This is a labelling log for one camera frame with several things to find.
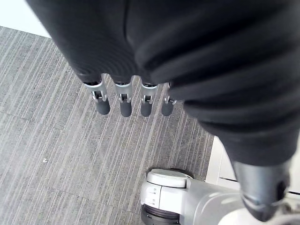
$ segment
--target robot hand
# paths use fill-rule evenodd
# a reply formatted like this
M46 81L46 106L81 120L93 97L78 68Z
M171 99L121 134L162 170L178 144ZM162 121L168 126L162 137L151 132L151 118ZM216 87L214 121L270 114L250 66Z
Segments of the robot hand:
M272 217L300 127L300 1L27 1L83 82L128 74L134 58L151 82L171 83L170 97L223 142L248 210ZM105 65L108 46L118 54Z

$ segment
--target wheel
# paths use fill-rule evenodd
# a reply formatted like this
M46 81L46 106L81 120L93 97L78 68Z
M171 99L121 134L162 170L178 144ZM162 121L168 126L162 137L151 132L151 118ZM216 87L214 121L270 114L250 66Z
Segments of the wheel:
M169 116L172 114L173 108L174 108L174 105L172 102L169 102L169 103L164 102L163 105L161 106L161 113L164 116Z
M144 117L148 117L151 114L152 104L149 102L142 103L141 105L141 114Z
M111 109L109 106L108 99L105 102L102 100L98 100L98 102L96 103L96 109L101 115L108 114Z
M127 102L127 101L120 102L120 111L122 116L124 117L130 116L132 112L131 102Z
M144 204L141 208L141 218L145 225L173 225L179 224L180 215Z

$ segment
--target gray carpet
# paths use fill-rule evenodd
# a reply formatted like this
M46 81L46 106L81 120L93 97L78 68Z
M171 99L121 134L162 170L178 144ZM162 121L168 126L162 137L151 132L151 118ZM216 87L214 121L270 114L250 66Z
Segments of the gray carpet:
M95 112L90 94L51 39L0 27L0 224L140 225L139 190L151 166L204 180L213 136L176 104L152 115Z

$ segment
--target white wall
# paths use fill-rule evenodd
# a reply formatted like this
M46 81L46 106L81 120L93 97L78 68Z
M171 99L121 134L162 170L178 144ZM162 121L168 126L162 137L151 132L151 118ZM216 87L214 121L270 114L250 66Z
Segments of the white wall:
M50 38L25 0L0 1L0 26Z

